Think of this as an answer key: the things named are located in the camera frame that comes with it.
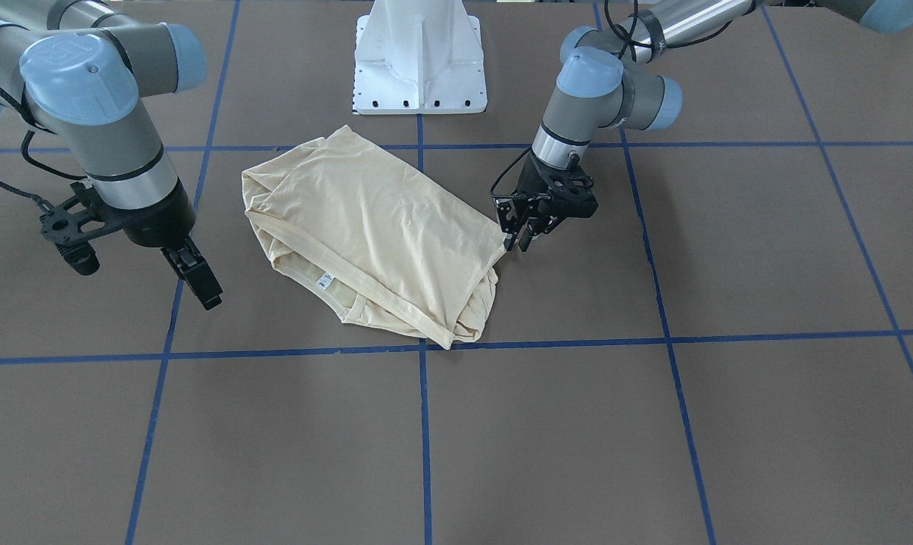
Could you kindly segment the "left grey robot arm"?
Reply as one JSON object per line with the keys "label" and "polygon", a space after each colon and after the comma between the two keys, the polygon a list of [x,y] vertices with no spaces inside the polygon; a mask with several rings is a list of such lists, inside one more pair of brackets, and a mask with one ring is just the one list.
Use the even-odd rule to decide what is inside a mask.
{"label": "left grey robot arm", "polygon": [[597,213],[596,182],[584,169],[595,134],[663,130],[684,108],[681,84],[648,72],[648,63],[708,42],[764,7],[762,1],[659,1],[648,8],[634,2],[629,17],[616,21],[605,5],[604,29],[571,31],[533,141],[511,162],[520,168],[516,185],[504,193],[490,187],[500,250],[526,252],[566,220]]}

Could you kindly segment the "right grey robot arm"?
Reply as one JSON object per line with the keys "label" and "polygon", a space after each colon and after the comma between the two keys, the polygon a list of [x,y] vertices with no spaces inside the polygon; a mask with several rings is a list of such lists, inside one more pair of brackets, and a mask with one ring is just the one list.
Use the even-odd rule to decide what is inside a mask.
{"label": "right grey robot arm", "polygon": [[190,237],[195,212],[145,108],[145,97],[196,89],[207,75],[199,38],[177,23],[145,23],[104,1],[0,1],[0,105],[57,135],[82,167],[73,195],[38,195],[41,232],[80,275],[99,268],[91,241],[121,231],[158,248],[208,310],[220,287]]}

